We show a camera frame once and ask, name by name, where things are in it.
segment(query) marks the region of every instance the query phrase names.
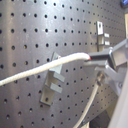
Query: metal bracket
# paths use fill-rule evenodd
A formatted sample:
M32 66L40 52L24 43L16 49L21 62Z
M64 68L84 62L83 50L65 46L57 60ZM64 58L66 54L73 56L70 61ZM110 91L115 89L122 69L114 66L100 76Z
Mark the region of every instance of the metal bracket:
M57 53L54 53L52 61L59 58L60 56ZM64 82L65 80L60 74L61 69L62 65L59 65L48 70L40 102L51 106L55 92L62 92L62 88L57 85L58 80L61 82Z
M103 32L103 23L100 21L97 21L97 49L98 51L102 51L104 49L104 46L109 46L109 34Z

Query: cable holder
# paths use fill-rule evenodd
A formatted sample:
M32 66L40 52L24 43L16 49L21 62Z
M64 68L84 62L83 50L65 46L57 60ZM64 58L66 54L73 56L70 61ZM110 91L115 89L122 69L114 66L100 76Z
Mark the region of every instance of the cable holder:
M53 53L52 61L61 58L56 52ZM42 96L40 102L51 106L55 92L61 93L62 88L57 85L58 80L64 82L65 78L60 74L62 64L50 68L43 86Z

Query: pegboard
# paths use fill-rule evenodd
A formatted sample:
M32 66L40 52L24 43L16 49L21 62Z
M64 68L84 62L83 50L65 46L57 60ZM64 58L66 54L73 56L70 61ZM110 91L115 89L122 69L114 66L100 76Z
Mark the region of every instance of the pegboard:
M49 62L53 52L96 52L96 21L103 22L111 46L125 38L119 0L0 0L0 79ZM0 87L0 127L73 127L94 87L82 65L63 65L63 91L55 93L51 107L39 102L47 71ZM99 88L85 122L115 99L110 86Z

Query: gray pegboard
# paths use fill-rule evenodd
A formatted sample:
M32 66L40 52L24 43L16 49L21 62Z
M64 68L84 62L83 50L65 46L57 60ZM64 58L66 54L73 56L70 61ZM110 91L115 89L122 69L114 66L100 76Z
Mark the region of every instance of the gray pegboard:
M0 0L0 79L61 56L97 51L96 21L110 34L111 46L125 38L124 12L119 0ZM80 118L94 79L81 68L83 61L63 65L65 83L53 105L39 102L47 72L0 87L0 127L70 128ZM116 95L101 87L85 122L105 110Z

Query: white cable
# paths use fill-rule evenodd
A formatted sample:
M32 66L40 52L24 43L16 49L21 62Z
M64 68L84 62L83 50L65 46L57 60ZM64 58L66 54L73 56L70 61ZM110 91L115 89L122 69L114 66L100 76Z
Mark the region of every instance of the white cable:
M92 102L93 102L93 100L95 98L95 95L97 93L98 87L99 86L97 84L95 84L94 89L92 91L92 94L90 96L90 99L89 99L89 101L88 101L88 103L87 103L87 105L86 105L86 107L84 109L84 112L83 112L83 114L81 115L80 119L78 120L78 122L75 124L75 126L73 128L78 128L79 125L81 124L81 122L84 120L84 118L87 115L87 113L88 113L88 111L90 109L90 106L91 106L91 104L92 104Z
M74 60L89 60L89 59L91 59L91 58L86 53L74 53L74 54L68 55L66 57L61 57L58 60L54 60L52 62L49 62L47 64L39 66L37 68L30 69L30 70L18 73L14 76L8 77L4 80L1 80L0 81L0 86L2 86L4 84L8 84L10 82L13 82L15 80L24 78L24 77L28 77L28 76L31 76L31 75L34 75L34 74L38 74L38 73L46 71L50 68L53 68L53 67L56 67L58 65L65 64L65 63L68 63L68 62L71 62L71 61L74 61Z

